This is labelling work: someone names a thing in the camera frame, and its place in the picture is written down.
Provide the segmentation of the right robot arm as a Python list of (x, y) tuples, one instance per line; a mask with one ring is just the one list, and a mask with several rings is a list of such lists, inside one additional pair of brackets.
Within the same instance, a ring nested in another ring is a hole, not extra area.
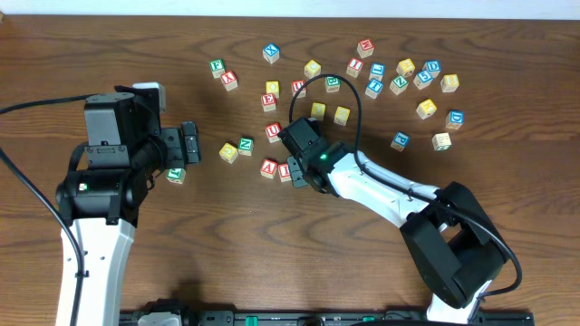
[(395, 225), (433, 296), (428, 321), (471, 322), (508, 261), (507, 246), (473, 194), (401, 177), (344, 142), (329, 144), (316, 121), (300, 118), (279, 134), (296, 187), (359, 203)]

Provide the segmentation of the red A block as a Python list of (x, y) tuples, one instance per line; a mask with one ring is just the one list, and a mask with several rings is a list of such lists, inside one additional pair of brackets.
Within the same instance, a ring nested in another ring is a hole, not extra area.
[(260, 167), (260, 174), (263, 177), (273, 179), (276, 175), (278, 164), (270, 159), (265, 159)]

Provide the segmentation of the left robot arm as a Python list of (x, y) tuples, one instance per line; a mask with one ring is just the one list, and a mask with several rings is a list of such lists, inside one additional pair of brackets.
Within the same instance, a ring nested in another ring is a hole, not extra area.
[(86, 100), (87, 140), (73, 151), (56, 190), (66, 226), (59, 325), (119, 323), (140, 205), (156, 176), (200, 161), (196, 124), (164, 128), (165, 110), (165, 89), (157, 82), (117, 86)]

